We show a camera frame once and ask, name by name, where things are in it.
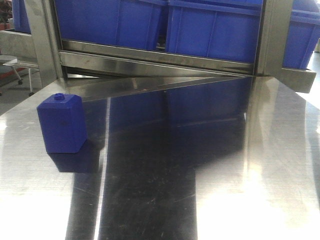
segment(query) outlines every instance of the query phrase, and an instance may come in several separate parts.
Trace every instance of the stainless steel table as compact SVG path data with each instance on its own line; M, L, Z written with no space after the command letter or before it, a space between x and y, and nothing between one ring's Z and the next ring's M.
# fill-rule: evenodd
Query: stainless steel table
M54 82L2 115L0 239L319 239L319 109L230 79ZM45 151L36 106L57 92L83 97L79 153Z

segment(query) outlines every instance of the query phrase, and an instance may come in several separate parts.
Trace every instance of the metal stand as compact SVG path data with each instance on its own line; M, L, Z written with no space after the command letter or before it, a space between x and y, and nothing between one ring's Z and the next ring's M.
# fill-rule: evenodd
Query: metal stand
M264 0L254 64L62 40L54 1L25 0L30 34L1 31L1 50L20 60L33 59L44 86L88 76L219 77L274 76L297 92L309 92L316 73L283 68L293 0Z

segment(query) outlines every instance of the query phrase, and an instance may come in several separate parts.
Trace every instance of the blue plastic bottle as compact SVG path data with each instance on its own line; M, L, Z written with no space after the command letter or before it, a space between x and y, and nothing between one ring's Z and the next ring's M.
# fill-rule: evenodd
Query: blue plastic bottle
M48 153L77 153L87 139L85 112L80 96L57 93L37 108Z

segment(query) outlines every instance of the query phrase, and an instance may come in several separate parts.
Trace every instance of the blue storage bin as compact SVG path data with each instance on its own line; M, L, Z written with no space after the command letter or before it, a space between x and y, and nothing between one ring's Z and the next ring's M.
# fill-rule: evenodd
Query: blue storage bin
M192 125L238 118L246 111L251 78L168 89L170 123Z
M315 0L294 0L292 9L315 13L319 12L319 7Z
M169 7L167 52L254 62L260 10L179 0Z
M320 38L319 16L319 13L307 14L297 10L293 11L284 52L284 67L307 69L311 55Z
M247 63L255 61L259 8L179 0L170 2L169 6L168 52ZM284 67L307 68L320 38L319 25L319 13L292 11Z
M57 93L37 108L48 153L77 153L87 139L81 97Z
M24 0L12 0L12 14L15 30L30 34L31 31Z
M55 0L65 39L154 50L164 0Z

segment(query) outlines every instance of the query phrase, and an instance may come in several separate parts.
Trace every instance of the metal strip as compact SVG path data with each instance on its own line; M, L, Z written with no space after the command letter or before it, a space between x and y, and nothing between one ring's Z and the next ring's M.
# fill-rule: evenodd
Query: metal strip
M180 67L166 64L154 64L118 57L96 54L61 51L61 64L66 67L80 68L101 74L116 74L136 77L218 77L245 76L228 72L200 70L197 68Z
M187 56L168 52L146 51L118 46L107 46L89 42L62 40L63 49L81 53L98 54L119 58L149 61L160 64L172 64L200 69L252 75L253 64L219 60L197 56Z
M44 86L62 77L57 41L53 27L53 17L49 0L24 0L34 49Z

